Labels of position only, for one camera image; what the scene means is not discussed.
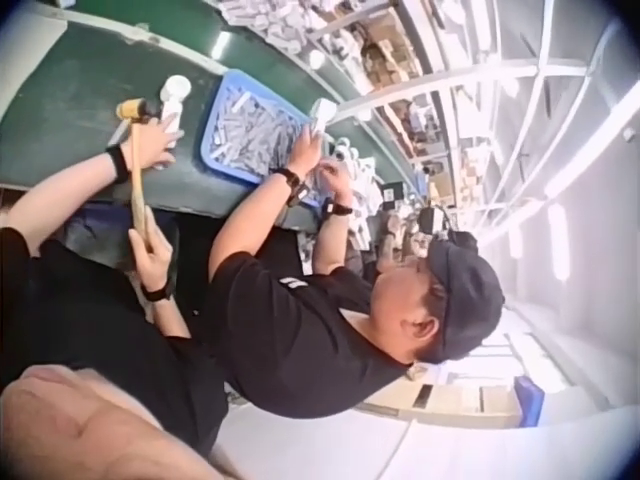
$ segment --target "worker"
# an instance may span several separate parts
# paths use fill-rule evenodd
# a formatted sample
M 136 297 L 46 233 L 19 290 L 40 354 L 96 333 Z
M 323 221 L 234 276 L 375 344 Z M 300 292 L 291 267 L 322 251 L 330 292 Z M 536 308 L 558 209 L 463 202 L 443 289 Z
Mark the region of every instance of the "worker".
M 143 169 L 172 162 L 173 118 L 139 125 Z M 131 166 L 131 141 L 36 185 L 0 230 L 0 437 L 16 478 L 222 478 L 205 461 L 227 412 L 223 374 L 167 291 L 171 246 L 130 231 L 155 326 L 125 274 L 49 239 Z
M 296 185 L 313 170 L 334 208 L 313 252 L 313 274 L 276 278 L 256 258 Z M 349 409 L 417 361 L 460 358 L 496 328 L 504 297 L 480 257 L 432 241 L 428 257 L 381 274 L 373 288 L 344 268 L 353 193 L 348 173 L 321 160 L 305 128 L 277 171 L 231 214 L 213 241 L 207 298 L 194 337 L 257 407 L 291 418 Z

